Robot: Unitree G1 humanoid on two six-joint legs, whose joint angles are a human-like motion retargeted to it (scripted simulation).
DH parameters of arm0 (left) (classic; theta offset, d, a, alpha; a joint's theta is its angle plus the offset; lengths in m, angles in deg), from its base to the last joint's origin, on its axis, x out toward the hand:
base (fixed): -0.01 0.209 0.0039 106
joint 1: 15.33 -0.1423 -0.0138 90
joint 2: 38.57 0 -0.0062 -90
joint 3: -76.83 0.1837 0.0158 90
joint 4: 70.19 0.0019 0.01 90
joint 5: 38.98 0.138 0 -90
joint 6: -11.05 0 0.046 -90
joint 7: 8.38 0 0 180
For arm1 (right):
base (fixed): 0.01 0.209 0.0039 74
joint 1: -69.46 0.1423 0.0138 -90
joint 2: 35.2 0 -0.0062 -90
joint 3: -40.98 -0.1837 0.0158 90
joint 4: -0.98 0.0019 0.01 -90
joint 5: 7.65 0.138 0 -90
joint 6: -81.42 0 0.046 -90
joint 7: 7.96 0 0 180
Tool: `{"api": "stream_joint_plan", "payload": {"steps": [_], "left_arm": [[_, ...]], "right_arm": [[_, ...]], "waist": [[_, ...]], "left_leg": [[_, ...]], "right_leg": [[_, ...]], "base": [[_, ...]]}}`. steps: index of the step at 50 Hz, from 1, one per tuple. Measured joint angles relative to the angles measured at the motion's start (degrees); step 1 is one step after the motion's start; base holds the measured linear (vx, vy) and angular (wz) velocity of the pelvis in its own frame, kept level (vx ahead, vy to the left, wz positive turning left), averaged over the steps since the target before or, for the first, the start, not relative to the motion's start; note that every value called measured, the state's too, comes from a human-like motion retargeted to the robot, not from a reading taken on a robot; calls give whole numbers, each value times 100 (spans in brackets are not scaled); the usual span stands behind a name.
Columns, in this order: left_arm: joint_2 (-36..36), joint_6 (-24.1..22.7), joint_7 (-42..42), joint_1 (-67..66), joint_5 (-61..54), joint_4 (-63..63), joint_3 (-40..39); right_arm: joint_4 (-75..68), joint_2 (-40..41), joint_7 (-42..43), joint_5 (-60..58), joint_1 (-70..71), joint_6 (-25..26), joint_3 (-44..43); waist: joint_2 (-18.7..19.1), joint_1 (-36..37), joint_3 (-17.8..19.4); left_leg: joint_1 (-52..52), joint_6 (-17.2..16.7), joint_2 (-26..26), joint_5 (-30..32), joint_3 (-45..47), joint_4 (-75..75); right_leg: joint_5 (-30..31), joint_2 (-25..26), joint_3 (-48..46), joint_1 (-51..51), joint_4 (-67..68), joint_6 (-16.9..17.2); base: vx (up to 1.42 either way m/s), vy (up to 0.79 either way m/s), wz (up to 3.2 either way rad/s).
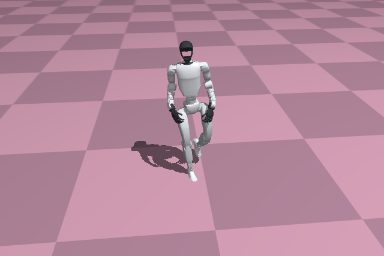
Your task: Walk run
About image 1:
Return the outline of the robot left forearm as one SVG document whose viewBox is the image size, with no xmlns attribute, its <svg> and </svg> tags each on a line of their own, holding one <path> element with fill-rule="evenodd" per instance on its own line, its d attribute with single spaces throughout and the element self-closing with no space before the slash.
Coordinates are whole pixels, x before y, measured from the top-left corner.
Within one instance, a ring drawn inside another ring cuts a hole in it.
<svg viewBox="0 0 384 256">
<path fill-rule="evenodd" d="M 212 82 L 211 82 L 212 84 Z M 214 87 L 213 87 L 213 84 L 212 84 L 212 89 L 208 89 L 207 90 L 207 93 L 208 93 L 208 96 L 209 96 L 209 103 L 211 102 L 211 108 L 214 108 L 216 106 L 216 97 L 215 97 L 215 94 L 214 94 Z"/>
</svg>

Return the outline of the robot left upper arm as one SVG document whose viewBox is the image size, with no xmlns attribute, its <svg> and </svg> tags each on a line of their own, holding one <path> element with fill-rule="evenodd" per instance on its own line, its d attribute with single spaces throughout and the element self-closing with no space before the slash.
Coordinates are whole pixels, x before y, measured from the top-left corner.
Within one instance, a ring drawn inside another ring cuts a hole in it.
<svg viewBox="0 0 384 256">
<path fill-rule="evenodd" d="M 204 86 L 205 89 L 212 88 L 211 84 L 211 73 L 207 62 L 199 62 L 200 70 L 203 73 L 203 77 L 205 79 Z"/>
</svg>

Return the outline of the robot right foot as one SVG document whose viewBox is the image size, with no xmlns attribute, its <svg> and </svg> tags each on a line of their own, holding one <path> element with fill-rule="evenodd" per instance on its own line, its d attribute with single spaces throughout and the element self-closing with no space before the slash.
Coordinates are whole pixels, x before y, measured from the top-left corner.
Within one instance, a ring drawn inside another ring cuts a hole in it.
<svg viewBox="0 0 384 256">
<path fill-rule="evenodd" d="M 190 169 L 190 172 L 189 172 L 189 171 L 188 171 L 188 168 L 187 168 L 187 173 L 188 173 L 188 176 L 189 176 L 189 178 L 190 178 L 191 181 L 193 181 L 193 182 L 196 182 L 196 181 L 197 181 L 197 177 L 196 177 L 194 171 L 192 171 L 192 170 Z"/>
</svg>

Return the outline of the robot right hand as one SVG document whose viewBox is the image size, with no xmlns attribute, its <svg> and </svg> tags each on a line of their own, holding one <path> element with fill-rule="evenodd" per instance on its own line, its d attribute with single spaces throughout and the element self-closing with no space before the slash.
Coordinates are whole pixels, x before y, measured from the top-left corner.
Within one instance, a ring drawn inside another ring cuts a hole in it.
<svg viewBox="0 0 384 256">
<path fill-rule="evenodd" d="M 175 108 L 174 104 L 171 103 L 170 106 L 171 106 L 171 109 L 170 109 L 169 111 L 172 113 L 172 118 L 174 119 L 174 121 L 175 121 L 177 124 L 182 123 L 184 119 L 181 119 L 181 118 L 178 116 L 178 114 L 181 115 L 181 116 L 182 116 L 182 114 L 181 114 L 181 113 L 178 113 L 178 112 L 175 110 L 176 108 Z M 182 121 L 181 121 L 181 120 L 182 120 Z"/>
</svg>

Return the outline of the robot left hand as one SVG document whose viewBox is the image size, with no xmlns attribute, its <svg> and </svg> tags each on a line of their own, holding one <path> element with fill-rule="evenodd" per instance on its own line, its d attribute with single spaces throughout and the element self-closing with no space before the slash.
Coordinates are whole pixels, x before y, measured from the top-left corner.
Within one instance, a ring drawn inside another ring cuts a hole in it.
<svg viewBox="0 0 384 256">
<path fill-rule="evenodd" d="M 208 123 L 208 122 L 212 121 L 212 117 L 214 115 L 214 112 L 213 112 L 214 109 L 215 108 L 211 108 L 211 102 L 210 102 L 209 105 L 208 105 L 208 110 L 204 114 L 204 115 L 206 115 L 205 119 L 203 120 L 203 122 L 205 121 L 204 123 L 206 123 L 206 122 Z M 204 117 L 204 115 L 202 115 L 202 117 Z"/>
</svg>

